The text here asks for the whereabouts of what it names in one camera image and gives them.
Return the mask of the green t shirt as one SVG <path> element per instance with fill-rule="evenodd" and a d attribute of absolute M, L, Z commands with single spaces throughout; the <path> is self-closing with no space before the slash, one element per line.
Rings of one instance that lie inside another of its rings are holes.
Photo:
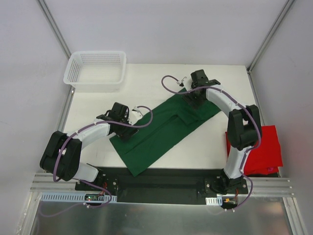
<path fill-rule="evenodd" d="M 145 114 L 137 124 L 143 125 L 149 120 L 152 123 L 140 128 L 128 141 L 122 141 L 118 136 L 110 138 L 114 149 L 134 177 L 219 113 L 220 109 L 208 100 L 194 109 L 181 94 L 175 94 L 152 112 Z"/>

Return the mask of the white plastic mesh basket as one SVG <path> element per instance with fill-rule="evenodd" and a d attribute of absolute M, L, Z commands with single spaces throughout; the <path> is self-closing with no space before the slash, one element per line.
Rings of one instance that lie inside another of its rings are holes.
<path fill-rule="evenodd" d="M 68 61 L 63 82 L 77 92 L 118 92 L 124 83 L 126 64 L 123 51 L 77 51 Z"/>

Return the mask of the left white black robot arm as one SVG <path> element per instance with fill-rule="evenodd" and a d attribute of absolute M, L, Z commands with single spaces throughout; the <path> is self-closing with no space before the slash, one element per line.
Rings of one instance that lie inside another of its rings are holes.
<path fill-rule="evenodd" d="M 40 168 L 55 174 L 57 181 L 83 180 L 92 190 L 99 190 L 104 179 L 99 175 L 99 169 L 81 162 L 82 150 L 112 133 L 123 141 L 129 140 L 138 131 L 134 125 L 142 118 L 143 114 L 137 107 L 130 110 L 128 106 L 116 102 L 86 127 L 69 133 L 55 131 L 40 160 Z"/>

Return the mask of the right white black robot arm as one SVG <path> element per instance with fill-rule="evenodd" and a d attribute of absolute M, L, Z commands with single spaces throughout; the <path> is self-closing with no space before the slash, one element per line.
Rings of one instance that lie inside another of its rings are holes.
<path fill-rule="evenodd" d="M 180 85 L 186 89 L 184 98 L 192 106 L 200 106 L 208 100 L 228 117 L 227 139 L 231 148 L 225 167 L 219 178 L 210 183 L 210 189 L 219 194 L 231 193 L 242 183 L 247 158 L 262 139 L 259 108 L 237 101 L 219 81 L 209 80 L 204 70 L 192 72 Z"/>

